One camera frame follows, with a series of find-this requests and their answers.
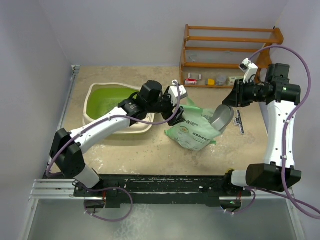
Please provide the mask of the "beige green litter box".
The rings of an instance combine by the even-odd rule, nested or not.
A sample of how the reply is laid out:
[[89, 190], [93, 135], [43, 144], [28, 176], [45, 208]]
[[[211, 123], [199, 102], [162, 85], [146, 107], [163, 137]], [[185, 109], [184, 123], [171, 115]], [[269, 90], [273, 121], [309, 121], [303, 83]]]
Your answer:
[[[139, 92], [141, 87], [131, 86], [124, 83], [93, 83], [84, 101], [82, 124], [83, 126], [99, 119], [117, 107], [120, 102], [130, 97], [131, 94]], [[154, 113], [148, 113], [143, 121], [153, 122]], [[126, 129], [114, 133], [114, 135], [138, 135], [145, 134], [152, 125], [136, 123]]]

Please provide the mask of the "green cat litter bag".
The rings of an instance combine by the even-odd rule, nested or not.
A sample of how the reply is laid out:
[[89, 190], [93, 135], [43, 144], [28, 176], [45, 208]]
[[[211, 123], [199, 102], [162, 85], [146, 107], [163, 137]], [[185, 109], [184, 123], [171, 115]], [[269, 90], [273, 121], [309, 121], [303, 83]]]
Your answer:
[[200, 151], [208, 145], [215, 144], [215, 138], [222, 134], [212, 126], [212, 117], [216, 112], [212, 108], [200, 108], [191, 98], [182, 106], [184, 122], [178, 123], [164, 133], [181, 147], [191, 151]]

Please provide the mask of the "red white small box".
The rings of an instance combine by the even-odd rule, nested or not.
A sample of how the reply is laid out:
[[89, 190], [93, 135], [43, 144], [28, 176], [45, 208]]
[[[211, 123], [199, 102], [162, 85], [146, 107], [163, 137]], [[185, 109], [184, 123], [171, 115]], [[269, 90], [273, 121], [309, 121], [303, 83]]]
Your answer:
[[193, 79], [193, 78], [186, 78], [184, 80], [184, 84], [185, 85], [197, 85], [197, 80], [196, 79]]

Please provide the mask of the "wooden shelf rack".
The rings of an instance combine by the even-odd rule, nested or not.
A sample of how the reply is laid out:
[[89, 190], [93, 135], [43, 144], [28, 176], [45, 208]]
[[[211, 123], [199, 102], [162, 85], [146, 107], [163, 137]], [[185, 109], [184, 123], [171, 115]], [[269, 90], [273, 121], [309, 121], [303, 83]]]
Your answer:
[[[239, 65], [246, 58], [258, 66], [254, 77], [260, 81], [260, 73], [271, 63], [270, 51], [266, 47], [281, 45], [284, 36], [278, 27], [241, 28], [194, 26], [184, 28], [179, 63], [180, 83], [190, 88], [231, 89], [233, 86], [206, 85], [207, 79], [216, 81], [217, 75], [243, 76]], [[197, 85], [185, 85], [188, 73], [201, 74]]]

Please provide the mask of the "grey round container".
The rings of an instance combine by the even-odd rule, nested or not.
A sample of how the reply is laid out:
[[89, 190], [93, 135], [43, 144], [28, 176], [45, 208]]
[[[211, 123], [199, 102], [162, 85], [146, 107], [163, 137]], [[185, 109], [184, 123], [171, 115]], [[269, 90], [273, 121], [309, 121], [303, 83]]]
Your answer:
[[219, 74], [216, 77], [215, 84], [217, 86], [223, 86], [226, 84], [226, 81], [227, 81], [227, 77], [225, 75]]

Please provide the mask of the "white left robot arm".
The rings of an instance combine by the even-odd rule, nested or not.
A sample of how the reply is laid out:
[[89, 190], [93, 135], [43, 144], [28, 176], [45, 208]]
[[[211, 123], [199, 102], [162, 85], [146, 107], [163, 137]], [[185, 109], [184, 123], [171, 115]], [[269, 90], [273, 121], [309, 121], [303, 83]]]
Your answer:
[[46, 168], [49, 178], [63, 175], [84, 185], [91, 196], [103, 191], [102, 179], [84, 160], [84, 153], [101, 140], [137, 123], [145, 124], [147, 114], [162, 115], [163, 124], [174, 126], [184, 122], [181, 100], [187, 90], [177, 80], [163, 90], [155, 81], [147, 81], [140, 89], [121, 101], [115, 108], [93, 122], [71, 130], [58, 130], [50, 150], [51, 160]]

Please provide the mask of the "silver metal scoop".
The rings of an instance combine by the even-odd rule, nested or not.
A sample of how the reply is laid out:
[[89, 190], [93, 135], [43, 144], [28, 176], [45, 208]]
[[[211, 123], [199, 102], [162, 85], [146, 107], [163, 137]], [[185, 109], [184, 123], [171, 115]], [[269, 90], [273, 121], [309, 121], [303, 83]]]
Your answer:
[[223, 133], [227, 126], [232, 122], [234, 118], [234, 110], [232, 107], [221, 104], [219, 105], [210, 122], [210, 125], [220, 133]]

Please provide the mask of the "green white carton box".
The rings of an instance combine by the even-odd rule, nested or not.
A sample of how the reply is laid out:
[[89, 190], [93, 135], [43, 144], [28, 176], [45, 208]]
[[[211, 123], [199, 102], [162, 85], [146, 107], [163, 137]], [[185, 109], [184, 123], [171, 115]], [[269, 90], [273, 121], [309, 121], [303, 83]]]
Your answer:
[[234, 86], [235, 82], [237, 80], [241, 80], [243, 79], [244, 77], [243, 76], [229, 76], [227, 77], [226, 79], [226, 85], [227, 86]]

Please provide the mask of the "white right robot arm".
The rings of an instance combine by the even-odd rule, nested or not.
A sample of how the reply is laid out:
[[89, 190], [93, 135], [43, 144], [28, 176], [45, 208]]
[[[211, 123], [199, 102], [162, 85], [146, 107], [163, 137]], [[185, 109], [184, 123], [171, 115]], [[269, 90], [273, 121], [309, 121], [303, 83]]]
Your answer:
[[291, 84], [287, 64], [270, 64], [263, 83], [255, 83], [258, 66], [245, 59], [239, 68], [244, 78], [236, 80], [231, 93], [222, 102], [233, 108], [248, 107], [251, 103], [265, 103], [268, 112], [268, 140], [263, 163], [250, 164], [246, 170], [229, 171], [229, 179], [222, 183], [228, 196], [240, 187], [255, 187], [284, 192], [298, 183], [302, 172], [295, 169], [293, 157], [293, 110], [301, 99], [301, 87]]

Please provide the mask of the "black white bag sealing strip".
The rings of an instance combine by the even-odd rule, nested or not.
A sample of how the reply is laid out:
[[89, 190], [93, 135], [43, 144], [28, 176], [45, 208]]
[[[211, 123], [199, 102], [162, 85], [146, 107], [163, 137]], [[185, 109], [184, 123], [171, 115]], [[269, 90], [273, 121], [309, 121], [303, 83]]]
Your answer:
[[233, 120], [233, 123], [235, 126], [239, 127], [240, 130], [240, 134], [244, 135], [245, 134], [245, 130], [244, 130], [244, 125], [243, 125], [243, 121], [242, 121], [242, 116], [241, 116], [241, 112], [239, 110], [236, 111], [236, 116]]

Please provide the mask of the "yellow small block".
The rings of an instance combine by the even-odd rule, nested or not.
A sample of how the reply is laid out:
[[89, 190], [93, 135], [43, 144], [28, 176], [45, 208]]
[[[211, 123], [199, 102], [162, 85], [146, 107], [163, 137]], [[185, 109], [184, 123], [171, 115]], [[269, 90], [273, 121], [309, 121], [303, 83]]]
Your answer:
[[214, 86], [216, 84], [216, 81], [212, 78], [208, 78], [206, 81], [207, 86]]

